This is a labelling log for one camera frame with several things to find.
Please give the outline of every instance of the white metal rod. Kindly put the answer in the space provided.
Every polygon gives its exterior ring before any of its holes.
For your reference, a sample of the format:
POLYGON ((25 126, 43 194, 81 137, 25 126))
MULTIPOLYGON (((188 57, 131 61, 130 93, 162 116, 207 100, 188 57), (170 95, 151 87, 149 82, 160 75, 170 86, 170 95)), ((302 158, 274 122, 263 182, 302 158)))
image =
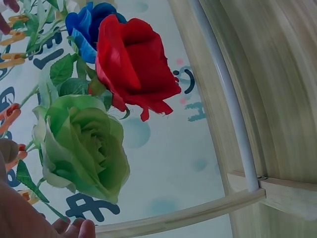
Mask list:
POLYGON ((132 238, 207 221, 265 199, 265 190, 247 190, 166 215, 96 227, 96 238, 132 238))
POLYGON ((231 118, 233 121, 233 127, 236 132, 240 154, 242 158, 242 164, 249 191, 256 191, 259 189, 259 182, 257 179, 256 168, 253 160, 251 146, 247 135, 246 126, 242 117, 241 108, 238 102, 236 92, 234 90, 232 80, 224 61, 223 55, 220 50, 220 46, 214 35, 213 29, 207 19, 205 11, 200 4, 199 0, 188 0, 191 4, 198 22, 202 28, 205 36, 206 43, 210 49, 211 56, 216 65, 221 85, 224 90, 224 95, 227 100, 231 118))

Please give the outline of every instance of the red rose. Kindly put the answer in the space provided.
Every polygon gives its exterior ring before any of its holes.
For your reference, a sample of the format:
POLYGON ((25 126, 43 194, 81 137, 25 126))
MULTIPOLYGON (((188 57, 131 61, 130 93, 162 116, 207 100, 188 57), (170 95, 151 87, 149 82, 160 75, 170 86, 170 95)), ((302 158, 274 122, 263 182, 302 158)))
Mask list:
POLYGON ((101 22, 96 71, 113 94, 113 106, 121 111, 125 104, 140 106, 142 121, 149 119, 149 109, 170 114, 173 110, 163 100, 181 92, 167 65, 159 34, 136 18, 122 24, 110 15, 101 22))

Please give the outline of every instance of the green leaf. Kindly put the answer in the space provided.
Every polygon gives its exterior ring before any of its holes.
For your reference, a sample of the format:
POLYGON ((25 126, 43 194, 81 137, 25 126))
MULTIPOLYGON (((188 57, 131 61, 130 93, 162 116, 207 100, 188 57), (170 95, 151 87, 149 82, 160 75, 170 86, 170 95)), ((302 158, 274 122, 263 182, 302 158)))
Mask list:
POLYGON ((30 12, 31 11, 31 0, 24 0, 23 6, 27 12, 30 12))
POLYGON ((86 67, 86 72, 88 74, 88 77, 92 80, 93 78, 97 77, 97 73, 94 69, 86 67))
POLYGON ((37 47, 35 45, 36 38, 37 38, 37 33, 36 32, 32 32, 31 33, 31 37, 29 39, 28 46, 26 47, 26 52, 32 52, 32 51, 36 50, 36 47, 37 47))
POLYGON ((35 183, 33 183, 28 168, 23 160, 19 160, 18 167, 16 169, 16 178, 32 190, 41 201, 47 203, 49 202, 42 192, 36 187, 35 183))
POLYGON ((41 106, 49 108, 58 98, 58 91, 50 79, 39 80, 39 93, 41 96, 41 106))
POLYGON ((125 108, 125 116, 123 118, 121 118, 121 120, 128 118, 128 116, 130 116, 130 110, 126 107, 125 108))
POLYGON ((88 94, 89 81, 81 78, 69 78, 59 88, 59 96, 88 94))
POLYGON ((106 110, 109 111, 112 106, 112 93, 109 90, 105 90, 98 98, 104 103, 106 110))
POLYGON ((73 48, 74 52, 79 53, 79 49, 76 45, 75 38, 73 36, 67 36, 67 39, 70 41, 70 45, 73 48))
POLYGON ((66 1, 64 1, 64 3, 63 3, 63 11, 61 11, 60 14, 61 14, 63 17, 66 17, 66 16, 68 15, 67 6, 66 6, 66 1))
POLYGON ((29 20, 27 20, 25 23, 26 27, 29 31, 37 33, 39 28, 39 20, 37 16, 28 12, 25 14, 29 18, 29 20))
POLYGON ((46 22, 51 23, 54 20, 55 20, 55 9, 54 9, 54 7, 50 6, 49 13, 48 13, 48 16, 46 18, 46 22))
POLYGON ((59 211, 57 211, 55 208, 53 208, 52 206, 50 206, 46 202, 44 202, 44 204, 47 205, 52 210, 52 212, 54 212, 56 215, 58 215, 60 218, 62 218, 63 221, 68 222, 67 218, 63 214, 61 214, 59 211))
POLYGON ((92 93, 92 95, 101 96, 106 90, 107 88, 102 83, 100 83, 97 76, 92 78, 89 85, 89 91, 92 93))
POLYGON ((24 23, 21 20, 17 20, 16 22, 14 22, 11 29, 14 30, 14 29, 19 29, 19 28, 24 28, 24 27, 25 27, 24 23))
POLYGON ((77 74, 79 78, 86 79, 87 78, 87 72, 86 72, 86 62, 79 57, 76 63, 76 69, 77 69, 77 74))
POLYGON ((48 11, 47 11, 47 13, 45 12, 42 0, 38 0, 37 10, 38 10, 37 17, 38 17, 38 21, 39 21, 39 27, 37 29, 37 32, 39 32, 43 28, 49 12, 48 11))
POLYGON ((56 61, 50 70, 50 77, 54 86, 62 84, 69 79, 74 70, 74 63, 70 54, 65 55, 60 60, 56 61))
POLYGON ((48 0, 48 2, 49 2, 53 7, 55 7, 57 10, 59 10, 59 9, 58 9, 58 4, 57 4, 57 0, 48 0))

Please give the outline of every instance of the blue dot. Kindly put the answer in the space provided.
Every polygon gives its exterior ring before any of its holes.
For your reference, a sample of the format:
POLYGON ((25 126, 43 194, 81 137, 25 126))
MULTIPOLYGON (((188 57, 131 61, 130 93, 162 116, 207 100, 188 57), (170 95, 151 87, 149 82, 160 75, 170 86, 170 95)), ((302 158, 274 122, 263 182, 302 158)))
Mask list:
POLYGON ((192 167, 196 172, 203 171, 208 165, 208 161, 206 159, 197 159, 193 162, 192 167))
POLYGON ((134 10, 137 13, 143 13, 146 12, 149 9, 149 5, 145 2, 137 2, 134 4, 134 10))
POLYGON ((147 122, 140 118, 131 118, 122 123, 123 126, 123 147, 131 149, 144 146, 150 139, 151 129, 147 122))
POLYGON ((150 202, 147 213, 150 217, 164 215, 179 210, 173 198, 159 197, 150 202))

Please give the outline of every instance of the blue petal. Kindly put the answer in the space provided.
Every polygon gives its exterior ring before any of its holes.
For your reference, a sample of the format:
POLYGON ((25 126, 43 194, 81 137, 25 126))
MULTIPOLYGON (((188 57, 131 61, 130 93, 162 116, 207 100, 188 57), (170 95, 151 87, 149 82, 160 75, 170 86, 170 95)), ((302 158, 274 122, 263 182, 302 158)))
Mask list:
POLYGON ((101 22, 103 21, 103 17, 100 17, 98 19, 95 19, 89 28, 89 35, 91 39, 91 45, 93 48, 96 48, 96 42, 98 41, 98 35, 99 35, 99 26, 101 22))
POLYGON ((118 21, 119 21, 120 23, 124 23, 124 24, 127 23, 127 20, 125 19, 125 17, 124 17, 123 15, 121 15, 121 14, 118 13, 118 12, 117 12, 115 15, 116 15, 116 17, 118 18, 118 21))
POLYGON ((94 7, 94 9, 91 12, 91 16, 93 18, 93 21, 97 18, 103 17, 117 12, 117 10, 112 6, 110 3, 102 2, 94 7))
POLYGON ((75 12, 71 12, 68 14, 65 18, 65 25, 68 31, 68 35, 71 36, 73 32, 73 28, 76 28, 78 26, 78 15, 75 12))
POLYGON ((83 60, 87 63, 95 63, 97 51, 88 43, 86 38, 75 28, 73 29, 72 37, 75 38, 79 54, 83 60))
POLYGON ((77 30, 79 30, 83 36, 87 39, 87 41, 90 43, 90 36, 89 36, 89 27, 91 24, 91 13, 87 10, 84 17, 81 18, 81 21, 78 25, 77 30))
POLYGON ((86 4, 86 8, 89 12, 91 12, 94 8, 94 2, 93 1, 90 1, 86 4))

